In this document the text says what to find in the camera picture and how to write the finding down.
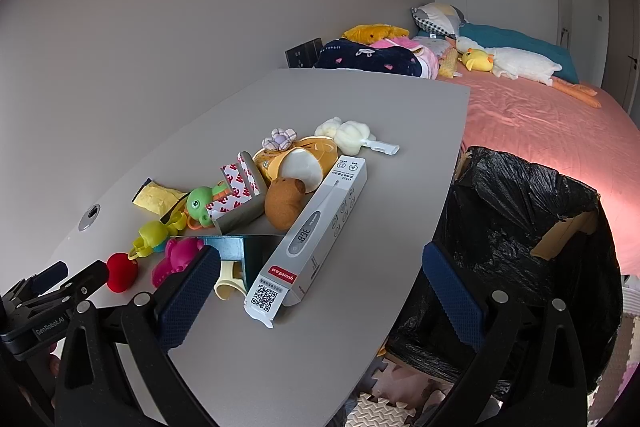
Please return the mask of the person's left hand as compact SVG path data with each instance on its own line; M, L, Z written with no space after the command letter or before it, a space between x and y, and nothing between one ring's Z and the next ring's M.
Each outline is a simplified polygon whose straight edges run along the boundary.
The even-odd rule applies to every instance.
M58 344L52 343L51 346L42 350L37 357L40 381L43 387L47 389L55 387L55 381L58 378L58 371L60 370L61 359L56 354L56 349L58 349Z

